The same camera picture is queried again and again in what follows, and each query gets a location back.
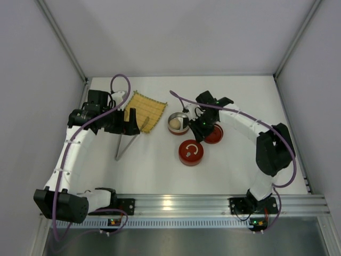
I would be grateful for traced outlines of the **red lid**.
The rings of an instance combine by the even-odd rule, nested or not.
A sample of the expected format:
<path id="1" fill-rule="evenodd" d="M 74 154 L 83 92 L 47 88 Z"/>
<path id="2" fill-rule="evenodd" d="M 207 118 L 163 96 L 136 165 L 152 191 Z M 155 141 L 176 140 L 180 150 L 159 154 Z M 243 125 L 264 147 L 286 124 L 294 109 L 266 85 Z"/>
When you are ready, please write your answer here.
<path id="1" fill-rule="evenodd" d="M 203 146 L 195 140 L 185 140 L 178 148 L 178 157 L 186 166 L 198 165 L 204 155 Z"/>
<path id="2" fill-rule="evenodd" d="M 217 144 L 222 140 L 223 135 L 224 131 L 222 127 L 218 124 L 215 124 L 213 132 L 204 139 L 204 142 L 208 144 Z"/>

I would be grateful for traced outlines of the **metal tongs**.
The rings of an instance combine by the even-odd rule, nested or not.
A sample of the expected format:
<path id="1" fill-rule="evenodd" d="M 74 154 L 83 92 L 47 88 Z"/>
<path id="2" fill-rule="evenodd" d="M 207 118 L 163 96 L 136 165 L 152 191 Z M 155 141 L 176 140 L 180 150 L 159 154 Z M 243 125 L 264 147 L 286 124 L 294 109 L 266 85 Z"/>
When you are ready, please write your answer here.
<path id="1" fill-rule="evenodd" d="M 140 127 L 140 131 L 143 131 L 143 129 L 147 126 L 148 122 L 150 120 L 150 117 L 147 116 L 143 122 L 143 124 Z M 116 147 L 116 155 L 115 155 L 115 160 L 119 161 L 121 159 L 121 157 L 123 156 L 123 154 L 128 150 L 128 148 L 132 145 L 132 143 L 135 141 L 135 139 L 139 136 L 138 134 L 133 136 L 131 138 L 131 140 L 129 141 L 129 143 L 125 146 L 124 149 L 120 150 L 120 146 L 121 146 L 121 140 L 122 140 L 122 134 L 120 135 L 119 139 L 118 139 L 118 143 L 117 143 L 117 147 Z"/>

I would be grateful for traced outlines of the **rice ball with seaweed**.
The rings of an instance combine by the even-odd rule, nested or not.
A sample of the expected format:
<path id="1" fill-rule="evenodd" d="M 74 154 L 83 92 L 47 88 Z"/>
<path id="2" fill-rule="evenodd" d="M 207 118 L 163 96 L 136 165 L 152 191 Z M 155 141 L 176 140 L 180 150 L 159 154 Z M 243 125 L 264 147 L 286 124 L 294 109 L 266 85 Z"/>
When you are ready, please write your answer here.
<path id="1" fill-rule="evenodd" d="M 181 123 L 181 130 L 187 129 L 189 125 L 189 118 L 185 116 L 180 117 L 180 123 Z"/>

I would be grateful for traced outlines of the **steel red bowl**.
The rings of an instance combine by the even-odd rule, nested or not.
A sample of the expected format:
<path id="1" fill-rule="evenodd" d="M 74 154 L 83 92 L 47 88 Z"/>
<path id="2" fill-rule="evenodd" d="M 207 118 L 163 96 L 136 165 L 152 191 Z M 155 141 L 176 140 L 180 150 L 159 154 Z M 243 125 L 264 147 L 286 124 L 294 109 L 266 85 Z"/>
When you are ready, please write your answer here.
<path id="1" fill-rule="evenodd" d="M 170 131 L 170 133 L 172 133 L 172 134 L 174 134 L 174 135 L 184 135 L 184 134 L 187 133 L 187 131 L 189 130 L 189 125 L 188 125 L 187 129 L 185 129 L 185 130 L 181 130 L 181 129 L 179 129 L 179 130 L 173 130 L 173 129 L 171 129 L 171 128 L 169 127 L 169 121 L 170 121 L 170 120 L 172 120 L 172 119 L 174 119 L 174 118 L 177 118 L 177 119 L 180 120 L 180 117 L 182 117 L 182 116 L 187 117 L 187 115 L 186 115 L 185 113 L 183 113 L 183 112 L 175 112 L 175 113 L 173 113 L 173 114 L 171 114 L 171 115 L 169 116 L 168 121 L 167 121 L 167 126 L 168 126 L 168 130 Z"/>

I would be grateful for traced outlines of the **round white bun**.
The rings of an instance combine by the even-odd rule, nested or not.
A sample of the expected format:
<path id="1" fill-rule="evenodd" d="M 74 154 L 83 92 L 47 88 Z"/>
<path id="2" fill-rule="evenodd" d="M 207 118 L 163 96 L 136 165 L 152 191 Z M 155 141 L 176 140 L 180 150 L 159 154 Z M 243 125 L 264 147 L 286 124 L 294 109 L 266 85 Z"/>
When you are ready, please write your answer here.
<path id="1" fill-rule="evenodd" d="M 174 118 L 169 121 L 169 127 L 173 130 L 179 130 L 181 128 L 181 122 L 179 119 Z"/>

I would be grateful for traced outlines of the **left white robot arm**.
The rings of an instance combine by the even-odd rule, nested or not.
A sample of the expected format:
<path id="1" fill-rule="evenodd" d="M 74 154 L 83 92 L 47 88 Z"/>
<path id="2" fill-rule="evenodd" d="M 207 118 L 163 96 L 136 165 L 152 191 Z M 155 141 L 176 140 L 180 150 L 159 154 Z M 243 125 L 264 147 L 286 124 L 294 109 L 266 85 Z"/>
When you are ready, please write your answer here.
<path id="1" fill-rule="evenodd" d="M 34 202 L 48 219 L 82 223 L 88 214 L 98 209 L 118 206 L 116 191 L 112 188 L 95 188 L 78 192 L 78 182 L 88 149 L 98 131 L 119 135 L 138 135 L 136 111 L 131 109 L 124 120 L 126 91 L 108 93 L 89 90 L 87 101 L 81 109 L 69 115 L 62 152 L 44 189 L 37 189 Z"/>

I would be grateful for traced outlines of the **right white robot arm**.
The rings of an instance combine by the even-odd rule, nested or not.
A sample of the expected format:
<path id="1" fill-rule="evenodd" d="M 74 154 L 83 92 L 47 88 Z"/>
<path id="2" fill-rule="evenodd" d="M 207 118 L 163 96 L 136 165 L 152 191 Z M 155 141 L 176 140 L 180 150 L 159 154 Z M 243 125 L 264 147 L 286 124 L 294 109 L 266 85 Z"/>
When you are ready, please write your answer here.
<path id="1" fill-rule="evenodd" d="M 254 143 L 258 172 L 246 194 L 247 202 L 252 206 L 266 201 L 277 187 L 277 174 L 290 164 L 296 164 L 295 150 L 286 125 L 268 125 L 240 110 L 227 97 L 217 99 L 205 91 L 196 97 L 195 102 L 183 106 L 183 112 L 197 142 L 207 139 L 215 124 L 220 122 L 233 127 Z"/>

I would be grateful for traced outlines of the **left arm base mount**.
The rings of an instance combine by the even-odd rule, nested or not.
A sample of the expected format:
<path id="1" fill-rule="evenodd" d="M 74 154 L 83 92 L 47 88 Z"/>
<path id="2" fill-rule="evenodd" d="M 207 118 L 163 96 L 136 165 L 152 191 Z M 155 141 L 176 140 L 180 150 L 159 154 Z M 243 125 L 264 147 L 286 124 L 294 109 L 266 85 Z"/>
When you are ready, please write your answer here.
<path id="1" fill-rule="evenodd" d="M 134 198 L 118 198 L 109 206 L 95 210 L 88 215 L 134 215 L 135 199 Z"/>

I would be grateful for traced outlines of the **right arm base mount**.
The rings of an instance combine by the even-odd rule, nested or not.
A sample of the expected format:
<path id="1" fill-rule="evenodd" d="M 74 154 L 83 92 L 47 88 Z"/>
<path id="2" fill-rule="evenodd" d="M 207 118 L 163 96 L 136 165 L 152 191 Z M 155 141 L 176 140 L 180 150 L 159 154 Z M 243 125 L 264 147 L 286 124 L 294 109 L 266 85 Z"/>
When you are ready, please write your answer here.
<path id="1" fill-rule="evenodd" d="M 250 197 L 231 197 L 228 199 L 230 211 L 233 215 L 263 214 L 267 210 L 268 214 L 279 212 L 275 197 L 270 196 L 261 201 Z"/>

